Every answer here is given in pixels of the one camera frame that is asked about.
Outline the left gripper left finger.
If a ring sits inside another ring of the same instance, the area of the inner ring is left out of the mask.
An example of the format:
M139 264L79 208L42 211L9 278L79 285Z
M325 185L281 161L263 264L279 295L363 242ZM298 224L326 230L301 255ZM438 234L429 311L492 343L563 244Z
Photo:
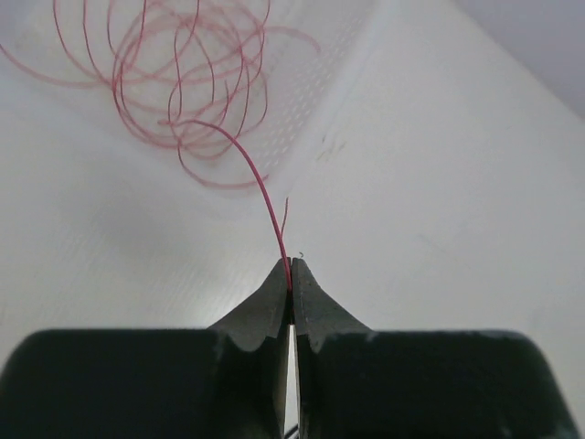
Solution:
M208 421L211 438L282 438L290 303L282 262L209 329L221 349Z

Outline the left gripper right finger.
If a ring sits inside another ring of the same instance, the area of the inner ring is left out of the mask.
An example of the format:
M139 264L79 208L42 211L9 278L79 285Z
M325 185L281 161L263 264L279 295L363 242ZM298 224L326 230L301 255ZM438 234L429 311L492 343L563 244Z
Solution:
M291 317L295 334L298 430L301 438L378 438L379 426L358 402L335 394L345 387L340 371L351 337L371 329L316 281L306 261L292 261Z

